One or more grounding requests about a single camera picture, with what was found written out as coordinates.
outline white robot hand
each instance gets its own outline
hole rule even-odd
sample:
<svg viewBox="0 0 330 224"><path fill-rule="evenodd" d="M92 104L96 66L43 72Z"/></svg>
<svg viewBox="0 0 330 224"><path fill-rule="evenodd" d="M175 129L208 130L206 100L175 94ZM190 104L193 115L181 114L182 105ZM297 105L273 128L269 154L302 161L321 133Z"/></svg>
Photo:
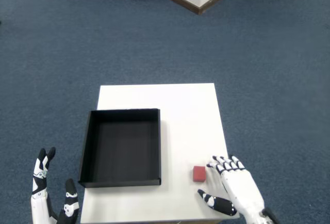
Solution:
<svg viewBox="0 0 330 224"><path fill-rule="evenodd" d="M31 196L34 224L74 224L78 217L78 195L72 179L66 182L67 194L59 218L53 211L51 198L47 192L46 177L55 152L55 148L51 148L48 154L44 148L41 149L35 164Z"/></svg>
<svg viewBox="0 0 330 224"><path fill-rule="evenodd" d="M246 170L242 162L235 156L229 158L213 156L214 163L207 164L207 167L215 169L221 178L229 198L217 198L199 190L199 194L209 207L225 214L234 215L236 210L241 213L247 224L278 224L271 211L265 208L261 193L254 182L250 172Z"/></svg>

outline gray carpet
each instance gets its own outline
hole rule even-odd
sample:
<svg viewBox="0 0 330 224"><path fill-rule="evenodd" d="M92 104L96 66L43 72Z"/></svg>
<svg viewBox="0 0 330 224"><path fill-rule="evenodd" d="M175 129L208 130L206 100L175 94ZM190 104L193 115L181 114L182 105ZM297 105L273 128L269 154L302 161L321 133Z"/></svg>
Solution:
<svg viewBox="0 0 330 224"><path fill-rule="evenodd" d="M0 0L0 19L1 223L31 223L41 147L57 148L59 212L100 85L203 82L282 223L330 222L329 0L221 0L202 16L169 0Z"/></svg>

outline white table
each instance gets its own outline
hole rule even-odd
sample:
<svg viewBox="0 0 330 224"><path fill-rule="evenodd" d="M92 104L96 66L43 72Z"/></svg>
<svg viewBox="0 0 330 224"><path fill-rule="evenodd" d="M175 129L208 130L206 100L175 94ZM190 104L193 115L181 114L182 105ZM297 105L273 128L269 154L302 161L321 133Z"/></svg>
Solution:
<svg viewBox="0 0 330 224"><path fill-rule="evenodd" d="M227 156L214 84L101 86L97 109L159 108L161 185L86 188L81 223L212 220L229 217L210 209L197 190L227 196L209 168L192 180L192 168L212 155Z"/></svg>

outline black box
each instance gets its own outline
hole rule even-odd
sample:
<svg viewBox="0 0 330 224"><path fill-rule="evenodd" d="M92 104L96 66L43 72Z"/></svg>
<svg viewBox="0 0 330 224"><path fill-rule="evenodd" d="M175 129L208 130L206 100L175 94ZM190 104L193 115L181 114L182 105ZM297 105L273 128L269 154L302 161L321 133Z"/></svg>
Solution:
<svg viewBox="0 0 330 224"><path fill-rule="evenodd" d="M160 110L91 111L82 153L86 188L160 185Z"/></svg>

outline red cube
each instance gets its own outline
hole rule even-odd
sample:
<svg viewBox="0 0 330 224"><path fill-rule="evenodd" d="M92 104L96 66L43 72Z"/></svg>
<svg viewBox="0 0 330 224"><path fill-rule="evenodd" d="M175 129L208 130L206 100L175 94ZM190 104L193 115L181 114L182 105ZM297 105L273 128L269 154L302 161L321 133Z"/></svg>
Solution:
<svg viewBox="0 0 330 224"><path fill-rule="evenodd" d="M193 181L204 182L206 180L205 166L194 166Z"/></svg>

